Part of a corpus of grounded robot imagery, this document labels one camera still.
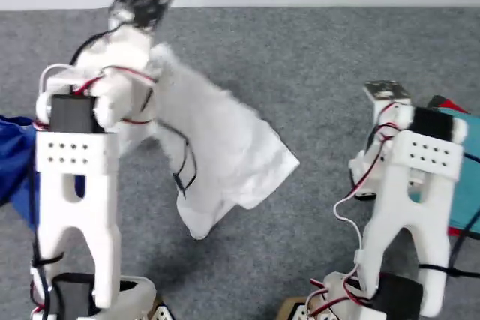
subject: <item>circuit board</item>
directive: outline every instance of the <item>circuit board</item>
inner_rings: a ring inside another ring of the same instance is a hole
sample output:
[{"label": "circuit board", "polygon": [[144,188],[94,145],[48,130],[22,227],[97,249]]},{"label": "circuit board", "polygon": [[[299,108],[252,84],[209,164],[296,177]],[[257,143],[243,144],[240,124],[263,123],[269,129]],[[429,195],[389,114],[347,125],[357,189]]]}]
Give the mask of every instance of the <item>circuit board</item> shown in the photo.
[{"label": "circuit board", "polygon": [[153,32],[170,7],[172,0],[114,0],[109,7],[109,17],[119,18],[130,14],[130,21],[137,28]]}]

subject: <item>white wire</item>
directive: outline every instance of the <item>white wire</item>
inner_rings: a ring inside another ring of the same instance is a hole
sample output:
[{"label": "white wire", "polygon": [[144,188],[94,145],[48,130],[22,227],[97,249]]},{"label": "white wire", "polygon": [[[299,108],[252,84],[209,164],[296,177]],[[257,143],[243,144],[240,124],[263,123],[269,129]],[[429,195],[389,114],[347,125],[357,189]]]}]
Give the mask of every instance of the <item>white wire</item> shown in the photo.
[{"label": "white wire", "polygon": [[307,300],[305,300],[305,309],[307,310],[307,314],[310,314],[310,310],[308,309],[308,307],[310,306],[310,302],[312,301],[312,299],[318,295],[325,294],[327,292],[329,292],[328,289],[320,289],[315,290],[314,292],[310,293],[310,295],[308,295]]},{"label": "white wire", "polygon": [[31,311],[31,313],[30,313],[30,320],[33,319],[33,315],[36,314],[36,313],[38,313],[39,310],[40,310],[39,307],[35,307],[35,308]]},{"label": "white wire", "polygon": [[72,69],[73,66],[72,65],[69,65],[69,64],[62,64],[62,63],[58,63],[58,64],[52,64],[52,65],[49,65],[48,67],[45,68],[44,71],[42,71],[42,74],[40,75],[40,79],[38,81],[38,94],[42,94],[44,91],[45,91],[45,88],[47,86],[47,74],[53,70],[53,69]]},{"label": "white wire", "polygon": [[[368,176],[366,176],[363,181],[361,183],[358,183],[357,185],[355,185],[355,187],[357,188],[362,188],[362,186],[365,184],[365,182],[367,181],[367,179],[370,177],[370,174]],[[346,196],[345,198],[343,198],[342,200],[338,201],[334,207],[333,207],[333,214],[335,215],[335,217],[337,219],[339,219],[340,221],[346,221],[347,223],[349,223],[351,226],[353,226],[353,228],[355,229],[355,232],[357,233],[357,236],[358,236],[358,248],[361,249],[363,244],[362,244],[362,233],[360,232],[360,228],[359,226],[357,225],[357,223],[355,221],[353,221],[352,219],[348,218],[348,217],[342,217],[339,213],[338,213],[338,206],[345,203],[345,202],[348,202],[352,197],[354,197],[354,195],[356,194],[356,191],[352,191],[348,196]]]}]

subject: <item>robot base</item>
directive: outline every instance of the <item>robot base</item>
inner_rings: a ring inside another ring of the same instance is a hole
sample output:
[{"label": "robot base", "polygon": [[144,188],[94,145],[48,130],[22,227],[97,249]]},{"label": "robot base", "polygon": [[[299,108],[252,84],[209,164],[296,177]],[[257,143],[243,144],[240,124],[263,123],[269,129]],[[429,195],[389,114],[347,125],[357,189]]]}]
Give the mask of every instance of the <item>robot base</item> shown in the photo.
[{"label": "robot base", "polygon": [[[75,273],[54,278],[55,291],[51,293],[54,298],[48,320],[174,320],[163,301],[157,298],[154,284],[142,277],[121,277],[116,302],[108,309],[95,311],[92,288],[89,288],[93,279],[91,274]],[[42,311],[33,313],[31,319],[41,320],[42,315]]]}]

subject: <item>fabric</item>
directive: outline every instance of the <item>fabric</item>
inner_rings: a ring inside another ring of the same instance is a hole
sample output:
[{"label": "fabric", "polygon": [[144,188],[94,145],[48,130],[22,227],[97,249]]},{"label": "fabric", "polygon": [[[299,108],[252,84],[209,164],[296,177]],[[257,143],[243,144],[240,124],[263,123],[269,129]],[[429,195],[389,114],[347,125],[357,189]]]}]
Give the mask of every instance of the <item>fabric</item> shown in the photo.
[{"label": "fabric", "polygon": [[[452,102],[443,103],[438,108],[445,114],[465,120],[468,124],[468,135],[462,146],[466,153],[480,157],[480,118],[465,113],[459,106]],[[463,229],[473,214],[477,212],[480,204],[480,164],[464,158],[460,173],[460,179],[455,185],[455,192],[450,213],[450,227]],[[412,200],[418,201],[419,194],[412,194]],[[456,235],[456,231],[449,230],[450,235]],[[472,227],[472,232],[480,233],[480,223]]]},{"label": "fabric", "polygon": [[255,111],[182,64],[168,46],[156,46],[151,57],[163,71],[153,135],[170,160],[181,219],[201,239],[235,205],[256,207],[299,161]]},{"label": "fabric", "polygon": [[[40,175],[35,173],[34,200],[37,209],[31,218],[29,207],[29,182],[27,172],[36,130],[32,120],[26,117],[6,118],[0,115],[0,199],[1,204],[10,202],[20,216],[33,229],[38,224],[40,209]],[[83,196],[85,179],[77,176],[76,193]]]}]

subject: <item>gray carpet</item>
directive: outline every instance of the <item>gray carpet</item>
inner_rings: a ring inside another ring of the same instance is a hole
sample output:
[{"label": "gray carpet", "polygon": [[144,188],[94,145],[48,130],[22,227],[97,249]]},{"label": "gray carpet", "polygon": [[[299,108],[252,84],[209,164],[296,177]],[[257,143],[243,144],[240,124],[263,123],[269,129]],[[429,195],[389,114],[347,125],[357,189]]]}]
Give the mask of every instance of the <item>gray carpet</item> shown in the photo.
[{"label": "gray carpet", "polygon": [[[32,115],[44,67],[68,61],[105,25],[105,10],[0,13],[0,114]],[[364,82],[394,79],[417,103],[442,94],[480,114],[479,9],[174,9],[160,35],[258,109],[301,161],[258,208],[235,209],[194,241],[156,144],[122,160],[122,273],[154,280],[179,320],[273,319],[284,298],[310,292],[309,277],[350,269],[356,236],[331,209],[350,187],[347,161],[370,126]],[[342,210],[363,226],[371,209],[352,202]],[[1,318],[27,319],[31,233],[5,206],[0,234]],[[80,240],[65,269],[91,271]],[[480,271],[479,256],[480,243],[467,241],[459,266]],[[384,267],[415,274],[407,233]],[[476,319],[479,299],[478,280],[452,279],[438,319]]]}]

